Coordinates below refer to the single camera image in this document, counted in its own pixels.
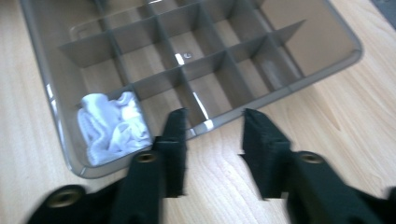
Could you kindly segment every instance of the white tissue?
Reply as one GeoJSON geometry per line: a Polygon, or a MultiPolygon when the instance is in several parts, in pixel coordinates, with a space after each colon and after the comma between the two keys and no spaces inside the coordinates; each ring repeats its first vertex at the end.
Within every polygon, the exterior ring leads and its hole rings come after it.
{"type": "Polygon", "coordinates": [[[101,93],[81,99],[78,124],[91,165],[114,161],[151,145],[149,131],[135,101],[129,91],[113,101],[101,93]]]}

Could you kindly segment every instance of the brass screw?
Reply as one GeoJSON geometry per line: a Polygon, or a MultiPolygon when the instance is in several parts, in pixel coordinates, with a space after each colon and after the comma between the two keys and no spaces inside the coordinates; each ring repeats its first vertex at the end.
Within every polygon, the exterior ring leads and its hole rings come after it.
{"type": "Polygon", "coordinates": [[[155,161],[156,159],[157,158],[153,154],[149,154],[149,153],[139,155],[136,158],[138,162],[152,162],[155,161]]]}
{"type": "Polygon", "coordinates": [[[305,153],[305,154],[301,155],[300,158],[303,161],[309,162],[309,163],[315,163],[315,164],[323,163],[323,159],[315,154],[305,153]]]}
{"type": "Polygon", "coordinates": [[[47,206],[51,208],[66,207],[78,201],[81,196],[81,192],[76,189],[66,189],[50,197],[47,206]]]}

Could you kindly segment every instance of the wooden table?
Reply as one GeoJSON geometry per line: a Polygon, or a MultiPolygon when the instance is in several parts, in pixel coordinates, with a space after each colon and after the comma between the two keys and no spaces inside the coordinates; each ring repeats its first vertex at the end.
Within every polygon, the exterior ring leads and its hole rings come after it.
{"type": "MultiPolygon", "coordinates": [[[[325,156],[375,196],[396,186],[396,32],[369,0],[332,0],[360,37],[362,60],[262,108],[294,142],[325,156]]],[[[0,223],[21,223],[62,185],[95,191],[125,171],[81,179],[65,166],[17,0],[0,0],[0,223]]],[[[189,142],[187,197],[166,223],[288,223],[281,200],[259,201],[241,152],[242,119],[189,142]]]]}

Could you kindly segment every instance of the transparent plastic tray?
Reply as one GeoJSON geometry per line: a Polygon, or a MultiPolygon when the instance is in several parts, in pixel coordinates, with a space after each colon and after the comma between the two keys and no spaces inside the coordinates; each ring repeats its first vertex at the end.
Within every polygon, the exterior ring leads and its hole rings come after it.
{"type": "Polygon", "coordinates": [[[206,133],[356,62],[361,45],[325,0],[21,0],[66,163],[96,178],[131,156],[90,166],[80,99],[133,91],[151,135],[189,109],[206,133]]]}

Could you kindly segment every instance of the grid compartment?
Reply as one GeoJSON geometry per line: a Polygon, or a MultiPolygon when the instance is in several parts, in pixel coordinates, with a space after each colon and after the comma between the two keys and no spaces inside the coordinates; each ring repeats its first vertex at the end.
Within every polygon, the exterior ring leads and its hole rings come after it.
{"type": "Polygon", "coordinates": [[[134,89],[147,114],[148,126],[154,134],[161,133],[162,125],[171,111],[182,107],[189,109],[189,127],[205,121],[179,68],[136,82],[134,89]]]}
{"type": "Polygon", "coordinates": [[[179,64],[223,50],[212,23],[199,4],[182,7],[159,17],[179,64]]]}
{"type": "Polygon", "coordinates": [[[249,87],[255,95],[262,96],[268,91],[284,88],[297,79],[289,66],[279,60],[282,55],[270,36],[237,45],[230,52],[242,72],[246,73],[244,78],[249,80],[249,87]]]}
{"type": "Polygon", "coordinates": [[[188,64],[184,70],[206,119],[253,100],[248,86],[225,52],[188,64]]]}
{"type": "Polygon", "coordinates": [[[253,8],[241,0],[206,1],[205,10],[225,43],[230,47],[263,36],[265,31],[253,8]]]}
{"type": "Polygon", "coordinates": [[[117,65],[110,59],[81,68],[88,93],[110,92],[122,87],[117,65]]]}
{"type": "Polygon", "coordinates": [[[78,67],[88,67],[116,57],[108,33],[92,35],[59,47],[78,67]]]}
{"type": "Polygon", "coordinates": [[[177,67],[177,59],[156,18],[114,30],[130,82],[177,67]]]}

